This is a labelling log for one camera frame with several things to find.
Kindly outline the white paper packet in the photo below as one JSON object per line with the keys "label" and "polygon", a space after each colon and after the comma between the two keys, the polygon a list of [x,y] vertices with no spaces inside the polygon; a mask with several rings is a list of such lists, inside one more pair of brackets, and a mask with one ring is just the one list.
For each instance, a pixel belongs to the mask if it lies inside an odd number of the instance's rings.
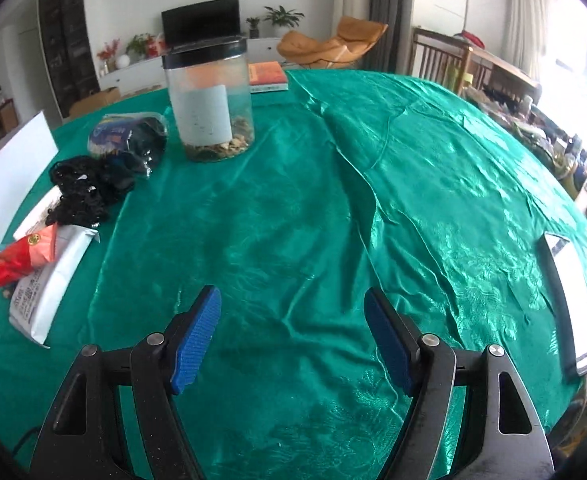
{"label": "white paper packet", "polygon": [[16,285],[9,303],[9,323],[42,348],[51,330],[62,298],[86,249],[99,240],[96,229],[85,226],[59,226],[56,232],[55,259],[34,270]]}

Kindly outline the black smartphone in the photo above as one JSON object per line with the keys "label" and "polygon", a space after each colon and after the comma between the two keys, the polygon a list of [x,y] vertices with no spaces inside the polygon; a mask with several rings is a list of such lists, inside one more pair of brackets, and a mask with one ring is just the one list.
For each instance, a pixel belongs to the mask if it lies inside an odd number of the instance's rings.
{"label": "black smartphone", "polygon": [[587,375],[587,286],[577,250],[569,238],[544,232],[542,266],[559,316],[563,370],[570,377]]}

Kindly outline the red snack packet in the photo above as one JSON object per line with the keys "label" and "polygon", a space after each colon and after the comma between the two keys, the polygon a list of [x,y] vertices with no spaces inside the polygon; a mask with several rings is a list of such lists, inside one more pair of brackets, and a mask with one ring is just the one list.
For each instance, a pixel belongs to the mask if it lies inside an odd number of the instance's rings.
{"label": "red snack packet", "polygon": [[56,260],[58,224],[16,240],[0,251],[0,288]]}

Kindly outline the white cardboard box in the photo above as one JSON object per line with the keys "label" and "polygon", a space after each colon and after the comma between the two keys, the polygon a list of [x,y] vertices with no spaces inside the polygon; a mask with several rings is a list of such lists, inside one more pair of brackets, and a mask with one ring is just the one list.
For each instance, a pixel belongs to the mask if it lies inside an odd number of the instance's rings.
{"label": "white cardboard box", "polygon": [[0,241],[19,206],[57,153],[43,112],[19,127],[0,149]]}

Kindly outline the green satin tablecloth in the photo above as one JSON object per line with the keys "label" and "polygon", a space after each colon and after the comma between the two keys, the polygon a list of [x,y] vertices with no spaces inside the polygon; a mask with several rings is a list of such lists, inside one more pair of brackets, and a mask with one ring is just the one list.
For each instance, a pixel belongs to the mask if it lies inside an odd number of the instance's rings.
{"label": "green satin tablecloth", "polygon": [[0,294],[0,439],[42,424],[85,344],[136,344],[202,286],[222,316],[175,401],[211,479],[373,479],[408,408],[363,313],[367,289],[457,348],[501,344],[545,428],[575,388],[563,374],[541,237],[569,237],[587,284],[587,220],[508,132],[418,79],[295,70],[259,94],[254,144],[164,160],[100,227],[45,347]]}

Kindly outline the brown cardboard box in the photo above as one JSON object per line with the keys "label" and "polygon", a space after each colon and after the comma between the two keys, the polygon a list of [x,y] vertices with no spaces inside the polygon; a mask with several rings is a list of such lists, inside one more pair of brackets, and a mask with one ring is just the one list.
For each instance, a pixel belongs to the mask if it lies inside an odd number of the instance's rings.
{"label": "brown cardboard box", "polygon": [[121,99],[121,93],[118,87],[111,87],[107,90],[100,91],[86,98],[77,101],[70,107],[69,118],[76,119],[86,114],[101,110],[110,104],[114,104]]}

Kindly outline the white tv cabinet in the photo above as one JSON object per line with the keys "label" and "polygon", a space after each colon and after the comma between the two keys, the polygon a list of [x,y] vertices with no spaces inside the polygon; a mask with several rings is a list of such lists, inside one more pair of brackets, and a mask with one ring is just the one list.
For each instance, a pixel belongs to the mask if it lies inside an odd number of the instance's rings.
{"label": "white tv cabinet", "polygon": [[[278,62],[283,64],[285,59],[277,52],[280,38],[268,37],[247,40],[247,58],[249,63]],[[134,63],[121,70],[98,78],[100,90],[118,88],[121,96],[130,96],[136,92],[145,92],[149,89],[166,88],[167,78],[162,67],[162,58]]]}

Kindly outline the dark wooden chair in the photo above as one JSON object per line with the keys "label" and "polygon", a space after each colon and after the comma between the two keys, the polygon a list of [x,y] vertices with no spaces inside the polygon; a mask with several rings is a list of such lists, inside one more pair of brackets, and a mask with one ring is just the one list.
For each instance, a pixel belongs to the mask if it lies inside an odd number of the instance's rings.
{"label": "dark wooden chair", "polygon": [[512,100],[540,101],[542,86],[520,68],[461,37],[415,27],[408,73],[461,95],[463,89],[491,89]]}

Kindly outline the red flower arrangement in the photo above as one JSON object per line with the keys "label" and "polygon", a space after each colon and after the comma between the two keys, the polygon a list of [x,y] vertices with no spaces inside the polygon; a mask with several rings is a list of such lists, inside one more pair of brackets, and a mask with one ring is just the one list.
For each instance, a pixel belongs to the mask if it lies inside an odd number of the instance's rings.
{"label": "red flower arrangement", "polygon": [[112,39],[105,42],[103,47],[96,53],[100,60],[100,76],[110,74],[116,69],[116,57],[120,47],[120,39]]}

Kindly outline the clear jar black lid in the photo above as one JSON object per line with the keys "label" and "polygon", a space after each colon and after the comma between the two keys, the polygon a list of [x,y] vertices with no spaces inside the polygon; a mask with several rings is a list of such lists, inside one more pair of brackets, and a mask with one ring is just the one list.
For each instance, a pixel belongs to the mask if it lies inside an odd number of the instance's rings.
{"label": "clear jar black lid", "polygon": [[182,44],[162,57],[176,129],[194,162],[232,158],[254,143],[246,53],[246,38],[231,36]]}

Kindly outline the orange paperback book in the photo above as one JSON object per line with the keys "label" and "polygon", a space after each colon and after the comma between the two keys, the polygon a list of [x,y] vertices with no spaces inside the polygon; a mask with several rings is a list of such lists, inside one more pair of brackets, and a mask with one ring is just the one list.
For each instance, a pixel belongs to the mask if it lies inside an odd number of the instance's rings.
{"label": "orange paperback book", "polygon": [[250,92],[266,93],[288,90],[288,78],[275,61],[250,63],[248,65]]}

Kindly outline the orange lounge chair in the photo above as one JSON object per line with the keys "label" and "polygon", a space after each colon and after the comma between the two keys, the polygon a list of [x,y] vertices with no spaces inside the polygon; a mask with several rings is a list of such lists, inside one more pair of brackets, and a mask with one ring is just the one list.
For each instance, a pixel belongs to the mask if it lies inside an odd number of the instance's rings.
{"label": "orange lounge chair", "polygon": [[371,51],[387,29],[387,24],[344,15],[335,36],[318,41],[291,30],[280,40],[276,50],[286,62],[302,68],[346,68]]}

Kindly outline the dark glass display cabinet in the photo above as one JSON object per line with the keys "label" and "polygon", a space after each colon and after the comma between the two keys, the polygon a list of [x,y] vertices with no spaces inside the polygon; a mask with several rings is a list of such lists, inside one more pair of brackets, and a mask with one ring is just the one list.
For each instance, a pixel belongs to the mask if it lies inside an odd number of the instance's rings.
{"label": "dark glass display cabinet", "polygon": [[62,118],[100,91],[88,41],[84,0],[36,0],[48,79]]}

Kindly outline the black flat television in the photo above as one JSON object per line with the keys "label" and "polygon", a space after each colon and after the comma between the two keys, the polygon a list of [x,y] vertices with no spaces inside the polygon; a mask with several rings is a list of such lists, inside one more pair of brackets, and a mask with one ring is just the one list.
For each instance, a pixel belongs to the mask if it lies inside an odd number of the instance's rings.
{"label": "black flat television", "polygon": [[161,12],[168,49],[216,38],[239,36],[239,0],[209,0]]}

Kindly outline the green potted plant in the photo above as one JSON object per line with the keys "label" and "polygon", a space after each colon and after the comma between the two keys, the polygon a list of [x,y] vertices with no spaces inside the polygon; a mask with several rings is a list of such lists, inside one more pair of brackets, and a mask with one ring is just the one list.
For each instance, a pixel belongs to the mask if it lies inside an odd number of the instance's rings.
{"label": "green potted plant", "polygon": [[266,16],[263,21],[269,22],[272,26],[274,35],[282,38],[292,29],[298,28],[305,14],[295,10],[287,10],[284,6],[265,6]]}

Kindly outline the grey curtain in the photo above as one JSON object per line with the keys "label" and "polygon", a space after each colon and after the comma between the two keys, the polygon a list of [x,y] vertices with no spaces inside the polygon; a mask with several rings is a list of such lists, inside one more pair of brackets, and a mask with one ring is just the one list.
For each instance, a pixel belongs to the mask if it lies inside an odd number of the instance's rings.
{"label": "grey curtain", "polygon": [[371,0],[369,19],[387,25],[367,54],[367,66],[376,72],[403,74],[412,46],[414,0]]}

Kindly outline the bag of black hair ties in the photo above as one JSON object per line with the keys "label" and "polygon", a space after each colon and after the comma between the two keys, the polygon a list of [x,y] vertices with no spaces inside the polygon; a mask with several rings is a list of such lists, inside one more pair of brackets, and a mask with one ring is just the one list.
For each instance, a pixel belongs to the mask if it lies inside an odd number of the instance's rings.
{"label": "bag of black hair ties", "polygon": [[149,177],[162,162],[168,123],[157,113],[105,115],[88,136],[88,153]]}

